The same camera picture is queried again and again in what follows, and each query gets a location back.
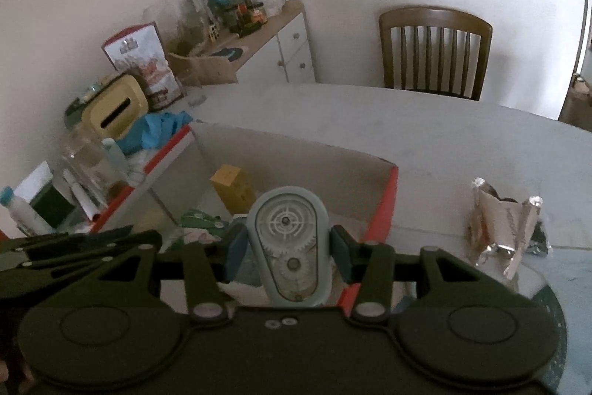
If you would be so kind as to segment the green white doll toy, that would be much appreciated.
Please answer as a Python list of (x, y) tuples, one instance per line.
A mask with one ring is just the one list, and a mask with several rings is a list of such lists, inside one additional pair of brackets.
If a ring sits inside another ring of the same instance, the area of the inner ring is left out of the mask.
[(217, 215), (206, 214), (200, 210), (186, 211), (179, 221), (182, 228), (181, 240), (185, 245), (200, 242), (203, 245), (220, 242), (227, 232), (228, 221)]

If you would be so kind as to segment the yellow small box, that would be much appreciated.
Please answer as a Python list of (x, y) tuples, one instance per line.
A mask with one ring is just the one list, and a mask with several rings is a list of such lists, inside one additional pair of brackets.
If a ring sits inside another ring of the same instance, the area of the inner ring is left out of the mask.
[(210, 181), (230, 214), (248, 214), (256, 201), (256, 195), (242, 168), (222, 164)]

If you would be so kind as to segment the light blue correction tape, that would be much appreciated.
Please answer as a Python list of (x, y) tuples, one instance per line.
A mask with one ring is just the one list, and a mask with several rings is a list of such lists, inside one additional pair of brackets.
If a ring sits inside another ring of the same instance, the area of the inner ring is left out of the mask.
[(274, 307), (318, 307), (332, 290), (329, 215), (303, 187), (278, 187), (257, 198), (247, 215), (250, 246)]

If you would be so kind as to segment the silver foil snack bag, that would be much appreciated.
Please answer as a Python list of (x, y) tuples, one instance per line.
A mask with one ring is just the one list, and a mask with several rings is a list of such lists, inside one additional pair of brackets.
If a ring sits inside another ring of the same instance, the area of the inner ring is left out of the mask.
[(518, 202), (500, 197), (482, 177), (472, 181), (474, 205), (468, 220), (468, 255), (479, 267), (498, 260), (502, 275), (512, 281), (540, 221), (543, 199), (538, 195)]

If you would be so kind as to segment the dark green small packet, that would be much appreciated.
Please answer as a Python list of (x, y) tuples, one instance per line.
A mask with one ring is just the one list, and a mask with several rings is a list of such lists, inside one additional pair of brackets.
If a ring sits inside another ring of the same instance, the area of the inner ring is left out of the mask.
[(536, 257), (545, 258), (551, 255), (552, 252), (552, 245), (549, 242), (544, 221), (538, 220), (526, 253)]

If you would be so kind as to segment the rolled white paper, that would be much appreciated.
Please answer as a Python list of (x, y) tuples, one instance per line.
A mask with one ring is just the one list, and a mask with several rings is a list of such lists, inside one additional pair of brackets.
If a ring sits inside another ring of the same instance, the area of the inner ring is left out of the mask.
[(94, 201), (92, 201), (92, 198), (86, 192), (86, 190), (75, 177), (75, 175), (70, 170), (68, 170), (68, 168), (65, 168), (62, 171), (62, 174), (64, 180), (69, 185), (73, 197), (80, 205), (86, 218), (88, 218), (89, 221), (96, 222), (100, 217), (100, 211), (98, 206), (94, 203)]

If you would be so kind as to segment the red white cardboard box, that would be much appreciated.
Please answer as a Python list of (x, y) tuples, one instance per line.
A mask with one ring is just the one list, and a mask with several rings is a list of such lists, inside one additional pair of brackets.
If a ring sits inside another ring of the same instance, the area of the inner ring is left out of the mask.
[(236, 166), (255, 194), (302, 187), (320, 198), (331, 224), (357, 240), (382, 242), (394, 212), (398, 168), (388, 160), (342, 147), (221, 124), (193, 122), (162, 148), (127, 160), (134, 176), (92, 232), (133, 225), (164, 232), (190, 208), (231, 219), (211, 182), (223, 165)]

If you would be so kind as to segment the clear glass jar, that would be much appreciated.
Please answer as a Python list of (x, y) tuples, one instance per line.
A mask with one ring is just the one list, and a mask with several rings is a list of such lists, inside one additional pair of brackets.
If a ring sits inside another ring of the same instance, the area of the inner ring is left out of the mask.
[(111, 164), (100, 138), (83, 123), (75, 125), (65, 136), (61, 153), (70, 171), (104, 207), (127, 187), (127, 181)]

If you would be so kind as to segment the blue cloth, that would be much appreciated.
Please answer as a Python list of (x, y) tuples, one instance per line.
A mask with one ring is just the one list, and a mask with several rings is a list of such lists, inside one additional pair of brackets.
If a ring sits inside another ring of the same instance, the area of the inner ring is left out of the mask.
[(185, 111), (177, 114), (149, 113), (135, 120), (127, 133), (117, 139), (117, 145), (124, 155), (131, 155), (145, 149), (162, 148), (193, 120), (192, 116)]

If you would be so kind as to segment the yellow tissue box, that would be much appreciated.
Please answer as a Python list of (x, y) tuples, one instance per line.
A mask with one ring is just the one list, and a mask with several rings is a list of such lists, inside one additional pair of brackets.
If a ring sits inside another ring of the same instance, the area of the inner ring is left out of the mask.
[(148, 100), (141, 84), (133, 75), (121, 74), (94, 84), (73, 100), (65, 109), (63, 123), (68, 130), (82, 123), (101, 138), (120, 139), (147, 113)]

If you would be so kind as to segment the wooden tray holder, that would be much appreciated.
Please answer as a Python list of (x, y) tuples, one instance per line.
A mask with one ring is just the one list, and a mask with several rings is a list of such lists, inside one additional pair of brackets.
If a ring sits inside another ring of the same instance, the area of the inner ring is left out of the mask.
[(190, 76), (201, 85), (238, 83), (236, 71), (231, 62), (220, 56), (180, 56), (168, 54), (169, 67), (176, 77)]

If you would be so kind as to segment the brown wooden chair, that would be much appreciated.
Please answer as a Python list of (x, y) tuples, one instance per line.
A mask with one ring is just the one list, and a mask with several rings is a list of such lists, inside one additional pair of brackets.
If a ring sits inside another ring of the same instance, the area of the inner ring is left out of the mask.
[(378, 16), (386, 88), (478, 101), (493, 26), (460, 10), (404, 6)]

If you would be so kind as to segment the red white snack bag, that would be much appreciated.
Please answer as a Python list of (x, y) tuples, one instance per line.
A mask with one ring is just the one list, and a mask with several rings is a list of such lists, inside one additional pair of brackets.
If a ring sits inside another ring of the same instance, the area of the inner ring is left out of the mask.
[(162, 110), (182, 97), (155, 22), (129, 26), (104, 41), (101, 49), (117, 72), (138, 81), (150, 111)]

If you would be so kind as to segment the white sideboard wooden top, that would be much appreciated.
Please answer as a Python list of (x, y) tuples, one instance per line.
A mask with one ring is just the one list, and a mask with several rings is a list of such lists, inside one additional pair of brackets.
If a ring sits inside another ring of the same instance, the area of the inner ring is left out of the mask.
[(308, 84), (316, 81), (301, 0), (288, 0), (259, 30), (240, 38), (230, 32), (201, 55), (220, 56), (237, 69), (238, 83)]

